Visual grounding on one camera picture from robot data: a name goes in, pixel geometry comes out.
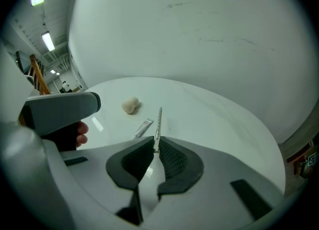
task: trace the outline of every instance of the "person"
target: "person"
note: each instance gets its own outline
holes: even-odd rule
[[[63,81],[62,87],[64,88],[66,93],[71,93],[72,90],[70,89],[70,85],[66,83],[66,81]]]
[[[82,144],[88,141],[88,138],[84,135],[89,131],[87,124],[83,122],[78,123],[78,134],[76,136],[76,146],[80,147]]]

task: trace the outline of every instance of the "round white table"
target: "round white table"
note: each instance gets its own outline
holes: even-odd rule
[[[186,140],[235,156],[285,191],[285,168],[278,145],[252,113],[208,90],[173,80],[147,77],[103,82],[87,91],[101,98],[101,109],[83,119],[89,126],[89,149],[130,140],[147,118],[154,120],[143,136],[155,135],[160,107],[161,135]],[[126,114],[123,101],[137,97],[135,115]]]

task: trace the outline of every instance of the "beige ball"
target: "beige ball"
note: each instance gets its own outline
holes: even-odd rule
[[[139,106],[139,99],[132,97],[124,102],[122,102],[122,109],[127,113],[131,114],[137,106]]]

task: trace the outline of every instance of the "white backdrop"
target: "white backdrop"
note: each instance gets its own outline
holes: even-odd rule
[[[193,84],[251,111],[281,143],[319,97],[310,30],[295,0],[76,0],[69,47],[88,87]]]
[[[48,84],[48,87],[50,89],[50,91],[53,93],[53,94],[59,94],[59,91],[56,89],[53,81],[51,81],[49,84]]]

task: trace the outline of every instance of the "black rubber pad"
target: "black rubber pad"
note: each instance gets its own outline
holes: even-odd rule
[[[121,188],[135,190],[154,158],[154,136],[112,155],[106,171]]]
[[[84,156],[81,156],[81,157],[65,160],[64,163],[66,166],[70,166],[70,165],[79,164],[85,161],[88,161],[88,159]]]
[[[159,158],[164,166],[166,181],[159,185],[158,196],[184,193],[201,177],[204,164],[193,151],[161,136]]]
[[[255,220],[272,210],[261,196],[245,180],[233,181],[230,183],[241,201],[245,204]]]

